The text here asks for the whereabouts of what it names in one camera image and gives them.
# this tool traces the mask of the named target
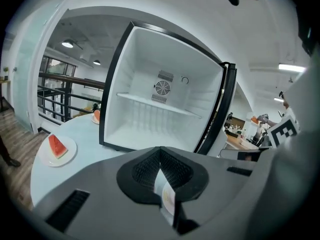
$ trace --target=person's leg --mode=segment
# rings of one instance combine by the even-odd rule
[[[9,152],[0,136],[0,155],[3,157],[3,160],[8,166],[19,167],[21,164],[19,161],[14,160],[10,157]]]

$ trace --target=fridge door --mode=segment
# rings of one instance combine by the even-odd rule
[[[180,35],[131,22],[106,77],[99,143],[126,152],[154,146],[198,150],[226,82],[227,67],[220,63]]]
[[[219,106],[219,109],[216,113],[215,119],[211,125],[212,120],[209,121],[204,136],[202,136],[202,140],[198,143],[197,148],[195,149],[195,153],[201,154],[201,155],[207,155],[211,149],[214,150],[220,150],[224,148],[225,142],[218,141],[223,140],[223,138],[219,137],[219,135],[222,133],[222,128],[226,122],[228,111],[235,93],[235,87],[236,87],[236,77],[237,77],[237,69],[236,65],[232,63],[224,62],[224,67],[227,67],[227,74],[225,79],[225,86],[224,86],[224,92],[221,99],[221,103]],[[214,114],[216,109],[213,110],[213,113],[211,115],[211,118],[214,118]]]

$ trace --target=wooden floor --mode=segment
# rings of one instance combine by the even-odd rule
[[[0,112],[0,136],[10,157],[18,160],[18,168],[7,166],[0,157],[0,170],[7,184],[9,194],[18,199],[26,208],[32,209],[30,197],[30,176],[37,151],[48,136],[45,132],[33,134],[23,128],[12,110]]]

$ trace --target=round white table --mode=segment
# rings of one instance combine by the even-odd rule
[[[67,136],[76,143],[76,155],[67,164],[50,167],[44,165],[39,154],[36,154],[30,180],[33,206],[36,206],[47,193],[86,166],[124,154],[99,144],[99,125],[92,122],[91,118],[92,114],[78,116],[52,132],[55,135]]]

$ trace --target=fridge shelf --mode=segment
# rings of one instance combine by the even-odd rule
[[[177,108],[177,107],[174,107],[174,106],[158,103],[156,101],[149,100],[149,99],[146,99],[146,98],[143,98],[143,97],[139,97],[139,96],[136,96],[136,95],[132,95],[132,94],[129,94],[127,92],[118,92],[116,95],[119,96],[119,97],[123,97],[123,98],[129,99],[129,100],[132,100],[132,101],[144,103],[144,104],[147,104],[147,105],[159,108],[159,109],[176,112],[176,113],[183,114],[183,115],[186,115],[186,116],[192,116],[192,117],[196,117],[196,118],[199,118],[199,119],[202,118],[200,115],[194,114],[194,113],[192,113],[190,111],[183,110],[183,109],[180,109],[180,108]]]

